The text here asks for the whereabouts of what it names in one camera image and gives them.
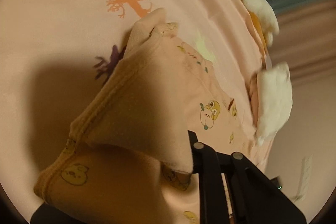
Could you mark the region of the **orange cartoon print shirt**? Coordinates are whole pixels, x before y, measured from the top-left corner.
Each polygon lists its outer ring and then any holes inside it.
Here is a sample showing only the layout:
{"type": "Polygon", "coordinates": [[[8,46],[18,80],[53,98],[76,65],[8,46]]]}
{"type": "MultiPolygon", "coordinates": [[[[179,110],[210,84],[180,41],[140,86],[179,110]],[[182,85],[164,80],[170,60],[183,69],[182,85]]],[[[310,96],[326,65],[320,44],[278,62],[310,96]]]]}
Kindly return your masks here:
{"type": "Polygon", "coordinates": [[[199,223],[189,132],[250,155],[254,127],[177,33],[164,9],[135,23],[110,79],[39,176],[45,203],[85,223],[199,223]]]}

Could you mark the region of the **folded white fleece garment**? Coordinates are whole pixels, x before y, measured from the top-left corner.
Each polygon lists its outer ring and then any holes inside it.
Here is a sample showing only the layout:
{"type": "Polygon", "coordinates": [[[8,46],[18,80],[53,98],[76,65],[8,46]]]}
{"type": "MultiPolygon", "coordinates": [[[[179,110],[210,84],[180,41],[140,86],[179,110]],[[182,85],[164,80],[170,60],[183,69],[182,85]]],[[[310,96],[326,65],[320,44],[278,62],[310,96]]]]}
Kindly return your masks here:
{"type": "Polygon", "coordinates": [[[251,79],[251,109],[258,145],[273,139],[288,121],[293,106],[289,65],[279,63],[263,69],[251,79]]]}

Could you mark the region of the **pink curtain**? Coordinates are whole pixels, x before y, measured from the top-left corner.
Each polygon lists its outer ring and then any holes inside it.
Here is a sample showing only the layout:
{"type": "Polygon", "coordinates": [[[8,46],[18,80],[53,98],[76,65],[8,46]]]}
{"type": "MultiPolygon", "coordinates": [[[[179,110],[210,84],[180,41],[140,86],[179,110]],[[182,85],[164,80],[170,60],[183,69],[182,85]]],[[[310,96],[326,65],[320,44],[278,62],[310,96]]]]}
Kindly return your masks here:
{"type": "Polygon", "coordinates": [[[335,0],[321,0],[276,15],[280,33],[270,56],[286,61],[295,83],[335,76],[335,0]]]}

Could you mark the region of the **pink printed bed sheet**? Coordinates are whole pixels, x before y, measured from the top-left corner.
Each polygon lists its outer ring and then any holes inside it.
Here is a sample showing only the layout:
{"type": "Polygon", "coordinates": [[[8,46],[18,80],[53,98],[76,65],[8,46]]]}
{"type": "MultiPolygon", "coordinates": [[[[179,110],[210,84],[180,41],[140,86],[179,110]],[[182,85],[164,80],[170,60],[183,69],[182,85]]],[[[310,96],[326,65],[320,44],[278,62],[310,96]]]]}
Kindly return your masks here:
{"type": "MultiPolygon", "coordinates": [[[[266,43],[242,0],[1,0],[1,186],[24,217],[45,203],[34,188],[72,122],[110,79],[135,23],[156,9],[253,119],[251,79],[266,43]]],[[[258,161],[253,127],[246,156],[258,161]]]]}

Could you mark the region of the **white wall socket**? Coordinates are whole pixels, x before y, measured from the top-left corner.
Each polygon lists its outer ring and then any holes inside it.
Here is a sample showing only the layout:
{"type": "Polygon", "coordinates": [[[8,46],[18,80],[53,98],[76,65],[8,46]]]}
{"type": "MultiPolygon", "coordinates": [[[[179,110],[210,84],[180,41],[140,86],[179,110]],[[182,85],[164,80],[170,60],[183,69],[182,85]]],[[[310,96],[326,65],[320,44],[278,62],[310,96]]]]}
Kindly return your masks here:
{"type": "Polygon", "coordinates": [[[310,177],[311,177],[312,164],[313,164],[312,155],[305,156],[302,159],[301,174],[299,178],[297,193],[294,197],[291,198],[291,201],[293,203],[304,200],[307,195],[310,177]]]}

